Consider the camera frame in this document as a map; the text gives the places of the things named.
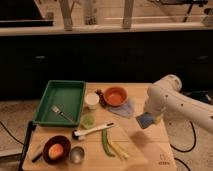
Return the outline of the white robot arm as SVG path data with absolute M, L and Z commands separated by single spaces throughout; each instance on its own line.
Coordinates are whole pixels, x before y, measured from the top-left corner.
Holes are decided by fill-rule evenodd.
M 167 75 L 147 89 L 144 111 L 154 117 L 167 111 L 177 112 L 213 134 L 213 105 L 194 100 L 180 93 L 182 82 L 176 75 Z

